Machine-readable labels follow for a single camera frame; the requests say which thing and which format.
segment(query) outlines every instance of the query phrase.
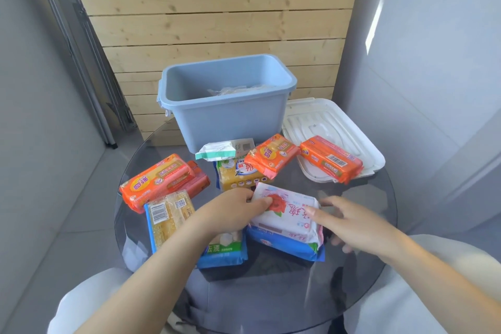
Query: hand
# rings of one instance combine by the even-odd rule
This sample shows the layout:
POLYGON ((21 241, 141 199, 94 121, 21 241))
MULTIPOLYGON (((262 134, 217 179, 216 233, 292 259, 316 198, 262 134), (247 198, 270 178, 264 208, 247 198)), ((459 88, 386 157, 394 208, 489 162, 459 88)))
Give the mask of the hand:
POLYGON ((272 203, 271 197, 247 202, 253 194, 250 189, 231 189, 203 205, 192 218, 197 217, 214 236, 241 230, 272 203))
POLYGON ((320 204, 336 207, 335 216, 311 207, 306 211, 311 219, 335 234, 332 244, 345 243, 343 252, 358 248, 379 256, 385 262, 398 252, 405 234, 366 207, 336 196, 324 198, 320 204))

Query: wooden slat wall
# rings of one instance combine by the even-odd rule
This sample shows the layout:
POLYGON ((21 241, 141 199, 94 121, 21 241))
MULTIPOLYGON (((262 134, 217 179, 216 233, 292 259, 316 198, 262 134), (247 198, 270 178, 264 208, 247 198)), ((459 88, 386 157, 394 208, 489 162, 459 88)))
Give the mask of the wooden slat wall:
POLYGON ((291 98, 331 98, 354 0, 82 0, 146 138, 183 142, 156 102, 165 67, 271 53, 297 77, 291 98))

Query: round glass tabletop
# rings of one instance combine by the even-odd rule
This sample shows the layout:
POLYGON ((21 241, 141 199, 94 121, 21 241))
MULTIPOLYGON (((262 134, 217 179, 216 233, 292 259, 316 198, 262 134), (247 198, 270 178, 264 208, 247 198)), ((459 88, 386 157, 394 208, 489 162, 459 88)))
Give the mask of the round glass tabletop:
MULTIPOLYGON (((194 160, 185 146, 166 146, 169 131, 159 128, 137 150, 121 183, 177 153, 194 160)), ((197 164, 211 185, 192 199, 195 208, 221 193, 212 163, 197 164)), ((397 224, 393 187, 385 169, 349 185, 319 184, 307 179, 296 160, 276 177, 273 185, 316 198, 343 195, 367 206, 392 225, 397 224)), ((145 214, 132 211, 117 194, 115 233, 128 268, 135 271, 151 253, 145 214)), ((374 284, 384 263, 361 251, 342 252, 329 242, 325 262, 310 262, 247 240, 248 260, 242 265, 194 269, 174 313, 200 329, 224 334, 285 334, 324 324, 353 306, 374 284)))

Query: floor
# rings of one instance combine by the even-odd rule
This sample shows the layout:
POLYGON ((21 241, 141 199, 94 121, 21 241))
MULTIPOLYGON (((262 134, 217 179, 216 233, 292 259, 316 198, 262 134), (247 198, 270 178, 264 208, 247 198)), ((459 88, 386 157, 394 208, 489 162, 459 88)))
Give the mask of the floor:
POLYGON ((122 173, 143 139, 133 132, 116 140, 119 147, 105 150, 3 334, 45 334, 68 291, 105 269, 125 268, 113 227, 115 198, 122 173))

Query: blue plastic bin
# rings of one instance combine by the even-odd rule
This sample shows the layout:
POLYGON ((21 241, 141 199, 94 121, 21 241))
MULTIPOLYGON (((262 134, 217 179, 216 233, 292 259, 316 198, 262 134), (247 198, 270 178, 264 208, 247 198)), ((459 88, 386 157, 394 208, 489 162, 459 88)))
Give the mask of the blue plastic bin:
POLYGON ((167 67, 158 104, 172 111, 191 153, 208 142, 253 138, 262 142, 282 129, 285 105, 297 79, 275 56, 226 58, 167 67), (272 87, 224 96, 224 87, 272 87))

